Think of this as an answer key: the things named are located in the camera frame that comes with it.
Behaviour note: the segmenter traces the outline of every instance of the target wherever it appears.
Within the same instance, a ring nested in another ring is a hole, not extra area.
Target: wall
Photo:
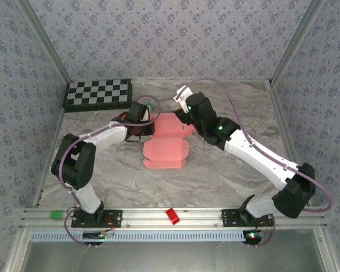
[[[309,0],[31,0],[79,79],[269,78]]]
[[[340,256],[340,0],[326,1],[277,91],[300,161],[333,195],[327,219]]]
[[[0,271],[19,209],[32,204],[64,90],[15,1],[0,1]]]

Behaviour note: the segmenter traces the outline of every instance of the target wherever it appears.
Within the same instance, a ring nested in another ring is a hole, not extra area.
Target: gray marble table
[[[162,103],[163,112],[176,107],[171,97],[183,84],[134,83],[133,98],[152,94]],[[226,83],[252,137],[285,156],[278,124],[265,84]],[[218,116],[235,115],[225,94],[212,83],[200,83]],[[106,125],[123,110],[67,113],[64,115],[56,150],[64,135],[89,133]],[[251,194],[262,193],[272,184],[241,159],[208,145],[199,135],[187,137],[189,156],[182,169],[147,169],[143,165],[142,138],[138,143],[122,142],[96,155],[92,184],[106,207],[233,207]],[[45,180],[40,207],[69,207],[74,201],[51,173]]]

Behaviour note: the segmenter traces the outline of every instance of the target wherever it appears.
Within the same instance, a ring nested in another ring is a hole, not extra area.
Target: black mounting bracket
[[[72,218],[72,228],[121,228],[122,210],[103,210],[102,219],[93,224],[93,221],[88,220],[88,214],[82,210],[75,211]]]
[[[259,218],[252,219],[249,223],[246,223],[241,219],[239,209],[224,209],[222,210],[223,227],[265,227],[264,223]],[[264,215],[261,219],[266,222],[267,227],[273,226],[273,220],[271,215]]]
[[[128,112],[122,112],[119,116],[113,118],[112,121],[119,123],[145,124],[150,121],[141,121],[146,116],[150,117],[148,106],[138,102],[132,102]],[[126,139],[130,138],[131,136],[149,136],[153,135],[154,132],[154,123],[146,126],[128,126]]]

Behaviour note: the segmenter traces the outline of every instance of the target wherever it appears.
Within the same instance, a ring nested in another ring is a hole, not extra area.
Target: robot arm
[[[240,216],[245,222],[260,218],[266,214],[281,212],[287,217],[297,218],[307,202],[315,193],[315,185],[291,172],[288,167],[297,168],[300,172],[315,178],[315,170],[309,164],[297,165],[278,156],[271,150],[250,138],[250,144],[240,126],[226,117],[218,117],[210,101],[203,93],[192,93],[187,88],[175,101],[181,107],[175,110],[176,116],[185,124],[192,124],[198,134],[211,145],[236,155],[261,172],[275,186],[272,192],[252,195],[240,207]],[[265,158],[253,145],[273,158],[282,161],[287,167]]]
[[[66,150],[75,141],[83,139],[70,150],[65,158],[62,177],[65,185],[70,188],[73,197],[80,205],[81,210],[89,217],[87,221],[93,221],[93,225],[102,219],[104,208],[90,182],[96,152],[100,152],[115,143],[122,142],[133,135],[152,135],[154,133],[154,124],[141,127],[126,126],[128,123],[146,123],[149,119],[148,106],[134,102],[128,112],[120,114],[105,127],[89,134],[80,136],[68,134],[63,138],[52,164],[52,174],[59,179],[60,162]]]

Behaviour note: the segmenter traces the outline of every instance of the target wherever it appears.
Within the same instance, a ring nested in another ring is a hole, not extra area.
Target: black and white checkerboard
[[[73,82],[67,85],[65,112],[124,109],[131,105],[131,79]]]

